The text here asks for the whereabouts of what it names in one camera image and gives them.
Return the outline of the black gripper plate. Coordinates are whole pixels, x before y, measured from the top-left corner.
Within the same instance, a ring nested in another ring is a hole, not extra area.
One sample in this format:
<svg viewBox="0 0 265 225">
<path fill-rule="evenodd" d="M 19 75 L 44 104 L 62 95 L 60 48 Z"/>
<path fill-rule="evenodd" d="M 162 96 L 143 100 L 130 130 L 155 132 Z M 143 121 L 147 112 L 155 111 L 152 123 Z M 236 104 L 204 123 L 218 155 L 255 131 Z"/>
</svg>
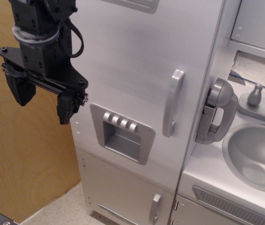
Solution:
<svg viewBox="0 0 265 225">
<path fill-rule="evenodd" d="M 7 84 L 20 106 L 25 106 L 36 94 L 36 86 L 57 94 L 57 114 L 61 125 L 67 125 L 78 112 L 80 105 L 88 101 L 85 89 L 88 81 L 65 60 L 48 77 L 24 66 L 21 50 L 1 47 L 0 56 Z"/>
</svg>

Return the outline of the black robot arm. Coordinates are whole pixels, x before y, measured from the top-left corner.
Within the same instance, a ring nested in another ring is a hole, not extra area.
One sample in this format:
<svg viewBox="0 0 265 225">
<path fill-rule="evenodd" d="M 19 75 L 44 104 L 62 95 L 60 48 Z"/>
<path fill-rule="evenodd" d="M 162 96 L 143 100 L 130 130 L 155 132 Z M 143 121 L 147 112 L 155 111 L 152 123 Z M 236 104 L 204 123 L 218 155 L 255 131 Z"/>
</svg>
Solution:
<svg viewBox="0 0 265 225">
<path fill-rule="evenodd" d="M 82 37 L 70 16 L 77 11 L 74 0 L 13 0 L 13 35 L 18 48 L 2 47 L 0 56 L 7 84 L 21 106 L 41 87 L 57 95 L 60 124 L 88 100 L 88 81 L 71 64 L 80 56 L 72 50 L 72 34 Z"/>
</svg>

